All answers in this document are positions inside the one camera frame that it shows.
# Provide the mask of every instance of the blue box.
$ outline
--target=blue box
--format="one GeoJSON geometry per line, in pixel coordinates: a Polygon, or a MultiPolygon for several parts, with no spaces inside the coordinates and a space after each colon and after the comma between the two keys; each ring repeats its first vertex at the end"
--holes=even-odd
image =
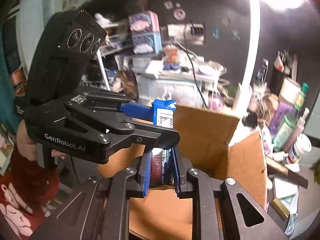
{"type": "Polygon", "coordinates": [[[135,54],[159,54],[162,51],[160,33],[143,33],[132,36],[133,52],[135,54]]]}

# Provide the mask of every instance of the teal curtain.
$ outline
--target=teal curtain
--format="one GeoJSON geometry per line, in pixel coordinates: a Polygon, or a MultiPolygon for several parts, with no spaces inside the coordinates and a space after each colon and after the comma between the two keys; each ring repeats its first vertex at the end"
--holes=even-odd
{"type": "Polygon", "coordinates": [[[11,85],[4,59],[2,26],[0,28],[0,122],[13,133],[17,132],[20,118],[13,112],[15,93],[11,85]]]}

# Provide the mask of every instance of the red fabric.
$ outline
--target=red fabric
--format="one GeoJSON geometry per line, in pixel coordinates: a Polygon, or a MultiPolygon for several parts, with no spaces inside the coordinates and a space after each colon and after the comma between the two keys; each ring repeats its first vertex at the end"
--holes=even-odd
{"type": "Polygon", "coordinates": [[[24,158],[17,147],[10,167],[10,172],[0,176],[0,211],[13,231],[27,240],[44,221],[41,206],[46,206],[58,192],[59,177],[56,170],[44,169],[36,161],[24,158]]]}

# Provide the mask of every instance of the wall outlet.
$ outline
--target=wall outlet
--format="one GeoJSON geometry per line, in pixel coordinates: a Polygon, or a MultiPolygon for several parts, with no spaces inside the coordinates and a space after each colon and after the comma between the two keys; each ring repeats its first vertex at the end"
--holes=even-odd
{"type": "MultiPolygon", "coordinates": [[[[203,28],[203,24],[193,24],[196,28],[203,28]]],[[[203,45],[204,44],[204,35],[192,35],[191,34],[190,23],[188,24],[168,24],[168,35],[169,37],[175,38],[177,41],[189,41],[192,44],[203,45]]]]}

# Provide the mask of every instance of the hand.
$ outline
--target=hand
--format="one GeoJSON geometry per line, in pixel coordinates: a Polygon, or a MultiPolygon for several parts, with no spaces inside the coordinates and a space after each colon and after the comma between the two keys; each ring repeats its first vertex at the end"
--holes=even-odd
{"type": "MultiPolygon", "coordinates": [[[[28,136],[26,124],[24,120],[20,122],[18,127],[17,147],[20,154],[23,157],[27,158],[29,161],[38,160],[36,142],[28,136]]],[[[60,158],[64,159],[66,154],[59,152],[57,150],[52,150],[51,156],[52,157],[60,156],[60,158]]]]}

